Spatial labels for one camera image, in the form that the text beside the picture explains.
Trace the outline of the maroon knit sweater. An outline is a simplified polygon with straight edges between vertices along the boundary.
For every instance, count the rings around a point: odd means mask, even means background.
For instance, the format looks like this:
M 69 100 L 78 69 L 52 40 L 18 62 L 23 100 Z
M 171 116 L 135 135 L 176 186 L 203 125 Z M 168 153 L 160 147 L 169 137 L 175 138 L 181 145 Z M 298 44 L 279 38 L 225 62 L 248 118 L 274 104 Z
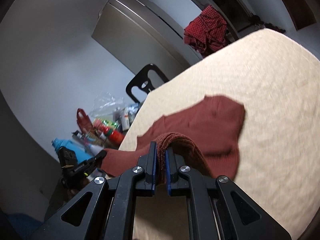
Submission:
M 242 104 L 222 95 L 205 96 L 187 109 L 161 116 L 137 138 L 134 151 L 106 149 L 101 169 L 111 177 L 121 175 L 148 154 L 154 141 L 159 184 L 166 182 L 165 150 L 169 147 L 203 175 L 233 179 L 240 161 L 238 140 L 244 119 Z

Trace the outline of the white bottle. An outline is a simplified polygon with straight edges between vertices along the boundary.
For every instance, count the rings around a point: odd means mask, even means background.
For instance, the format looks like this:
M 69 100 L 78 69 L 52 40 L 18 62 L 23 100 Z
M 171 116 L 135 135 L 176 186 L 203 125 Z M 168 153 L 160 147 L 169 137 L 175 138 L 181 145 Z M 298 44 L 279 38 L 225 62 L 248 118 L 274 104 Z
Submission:
M 92 145 L 92 144 L 87 144 L 86 148 L 94 156 L 96 156 L 98 153 L 100 153 L 104 149 L 99 145 Z

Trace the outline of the red reindeer thermos bottle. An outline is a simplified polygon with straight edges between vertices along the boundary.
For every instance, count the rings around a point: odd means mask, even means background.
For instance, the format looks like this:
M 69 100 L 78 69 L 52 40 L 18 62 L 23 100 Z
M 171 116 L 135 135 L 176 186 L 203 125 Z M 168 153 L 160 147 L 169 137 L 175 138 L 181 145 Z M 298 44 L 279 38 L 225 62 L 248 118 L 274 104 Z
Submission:
M 123 134 L 108 126 L 103 128 L 103 134 L 114 146 L 120 146 L 124 140 Z

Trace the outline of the red gift bag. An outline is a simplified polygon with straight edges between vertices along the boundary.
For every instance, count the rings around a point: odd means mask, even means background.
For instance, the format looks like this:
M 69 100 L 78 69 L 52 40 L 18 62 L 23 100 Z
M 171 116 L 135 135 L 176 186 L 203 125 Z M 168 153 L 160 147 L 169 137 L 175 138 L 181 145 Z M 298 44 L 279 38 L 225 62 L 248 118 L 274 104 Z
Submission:
M 81 108 L 77 109 L 76 123 L 78 124 L 80 131 L 84 134 L 87 134 L 93 129 L 93 125 L 89 116 Z

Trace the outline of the clear plastic bag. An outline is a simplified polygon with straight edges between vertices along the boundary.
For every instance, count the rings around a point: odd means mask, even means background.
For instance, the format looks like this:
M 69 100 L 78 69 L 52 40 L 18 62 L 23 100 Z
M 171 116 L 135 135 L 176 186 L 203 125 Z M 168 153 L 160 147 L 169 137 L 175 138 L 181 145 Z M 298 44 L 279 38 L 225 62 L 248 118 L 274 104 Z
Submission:
M 90 116 L 93 118 L 105 118 L 113 116 L 125 107 L 124 98 L 115 97 L 109 92 L 101 92 L 94 100 Z

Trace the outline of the black chair behind table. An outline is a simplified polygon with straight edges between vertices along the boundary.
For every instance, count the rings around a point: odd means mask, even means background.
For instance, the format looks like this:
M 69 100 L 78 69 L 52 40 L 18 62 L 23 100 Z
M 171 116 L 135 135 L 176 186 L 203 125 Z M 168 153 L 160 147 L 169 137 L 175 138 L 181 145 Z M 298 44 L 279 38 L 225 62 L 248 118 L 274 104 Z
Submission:
M 151 79 L 148 77 L 148 73 L 151 70 L 154 71 L 164 83 L 167 83 L 169 81 L 165 74 L 155 64 L 147 64 L 135 75 L 135 77 L 126 86 L 127 95 L 135 103 L 140 103 L 140 101 L 132 94 L 133 87 L 137 87 L 146 94 L 149 94 L 151 91 L 155 90 L 155 87 L 153 86 Z

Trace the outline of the grey cabinet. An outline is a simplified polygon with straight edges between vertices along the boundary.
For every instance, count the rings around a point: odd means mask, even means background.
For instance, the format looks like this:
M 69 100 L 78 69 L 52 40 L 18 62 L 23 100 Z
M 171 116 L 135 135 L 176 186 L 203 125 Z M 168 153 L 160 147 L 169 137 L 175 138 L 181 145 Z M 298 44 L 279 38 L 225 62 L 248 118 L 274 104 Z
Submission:
M 183 40 L 183 28 L 149 0 L 108 0 L 92 38 L 131 72 L 156 65 L 168 79 L 202 60 Z

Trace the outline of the cream quilted table cover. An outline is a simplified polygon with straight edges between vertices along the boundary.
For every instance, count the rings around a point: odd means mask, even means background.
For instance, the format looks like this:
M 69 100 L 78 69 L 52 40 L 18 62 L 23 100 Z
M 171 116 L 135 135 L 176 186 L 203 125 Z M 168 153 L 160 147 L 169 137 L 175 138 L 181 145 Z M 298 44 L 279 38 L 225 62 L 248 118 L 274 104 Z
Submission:
M 246 110 L 236 183 L 293 239 L 319 239 L 319 50 L 298 35 L 256 31 L 188 68 L 147 96 L 120 148 L 218 94 Z

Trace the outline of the red plaid shirt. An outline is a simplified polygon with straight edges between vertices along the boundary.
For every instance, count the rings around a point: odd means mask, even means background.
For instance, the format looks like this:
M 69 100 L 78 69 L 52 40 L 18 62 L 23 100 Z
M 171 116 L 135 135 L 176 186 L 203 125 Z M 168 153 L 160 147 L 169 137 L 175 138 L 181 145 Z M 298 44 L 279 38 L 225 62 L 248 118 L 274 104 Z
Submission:
M 208 5 L 184 29 L 184 43 L 203 58 L 228 45 L 225 35 L 227 23 L 211 5 Z

